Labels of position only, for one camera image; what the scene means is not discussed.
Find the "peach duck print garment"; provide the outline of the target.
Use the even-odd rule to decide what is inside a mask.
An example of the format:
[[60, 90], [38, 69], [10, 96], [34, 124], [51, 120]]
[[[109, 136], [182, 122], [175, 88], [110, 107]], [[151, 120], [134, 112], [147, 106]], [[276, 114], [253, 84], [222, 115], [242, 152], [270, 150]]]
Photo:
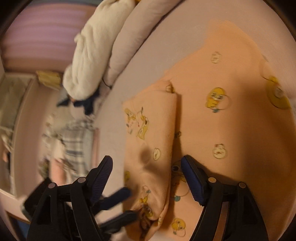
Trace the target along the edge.
[[218, 181], [244, 182], [269, 240], [280, 239], [295, 216], [295, 119], [287, 85], [246, 33], [213, 22], [201, 49], [123, 109], [132, 190], [123, 208], [139, 217], [129, 238], [190, 238], [202, 212], [181, 169], [190, 155]]

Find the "lilac duvet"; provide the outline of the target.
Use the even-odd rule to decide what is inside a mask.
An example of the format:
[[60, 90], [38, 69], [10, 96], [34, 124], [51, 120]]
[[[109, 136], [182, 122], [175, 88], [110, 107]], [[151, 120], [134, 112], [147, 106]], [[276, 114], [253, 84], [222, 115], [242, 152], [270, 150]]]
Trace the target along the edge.
[[125, 69], [135, 53], [161, 19], [180, 1], [140, 1], [126, 19], [113, 44], [102, 85], [112, 88], [115, 80]]

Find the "black garment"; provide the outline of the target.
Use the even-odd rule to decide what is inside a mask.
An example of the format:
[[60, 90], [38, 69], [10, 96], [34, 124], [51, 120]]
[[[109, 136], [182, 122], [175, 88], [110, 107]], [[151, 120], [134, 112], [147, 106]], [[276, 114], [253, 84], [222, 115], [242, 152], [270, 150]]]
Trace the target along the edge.
[[65, 89], [62, 89], [62, 95], [60, 97], [56, 107], [68, 106], [70, 102], [72, 102], [75, 108], [83, 107], [85, 115], [91, 115], [94, 111], [94, 101], [99, 97], [99, 89], [96, 89], [95, 92], [85, 100], [72, 100]]

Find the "white shelf cabinet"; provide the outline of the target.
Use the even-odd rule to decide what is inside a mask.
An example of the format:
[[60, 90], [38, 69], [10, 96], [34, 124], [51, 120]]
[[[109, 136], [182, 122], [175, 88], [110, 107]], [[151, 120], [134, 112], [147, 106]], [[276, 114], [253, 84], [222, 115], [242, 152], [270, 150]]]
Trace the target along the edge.
[[14, 174], [16, 129], [34, 74], [4, 73], [1, 77], [1, 192], [18, 197]]

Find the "yellow woven basket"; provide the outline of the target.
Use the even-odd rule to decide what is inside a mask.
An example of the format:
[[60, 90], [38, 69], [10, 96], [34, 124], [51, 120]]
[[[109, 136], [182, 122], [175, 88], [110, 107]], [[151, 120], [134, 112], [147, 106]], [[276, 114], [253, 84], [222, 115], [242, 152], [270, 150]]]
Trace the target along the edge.
[[36, 71], [36, 75], [40, 84], [45, 87], [60, 90], [62, 85], [62, 75], [54, 71]]

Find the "plaid pillow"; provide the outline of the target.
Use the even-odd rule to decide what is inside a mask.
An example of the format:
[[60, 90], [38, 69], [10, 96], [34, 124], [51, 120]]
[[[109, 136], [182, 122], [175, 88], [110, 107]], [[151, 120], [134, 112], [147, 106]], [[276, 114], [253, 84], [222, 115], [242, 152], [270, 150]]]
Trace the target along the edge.
[[61, 185], [86, 176], [92, 169], [95, 128], [90, 120], [73, 120], [59, 132], [48, 126], [42, 135], [42, 141], [48, 150], [50, 159], [62, 171], [61, 178], [50, 174], [53, 181]]

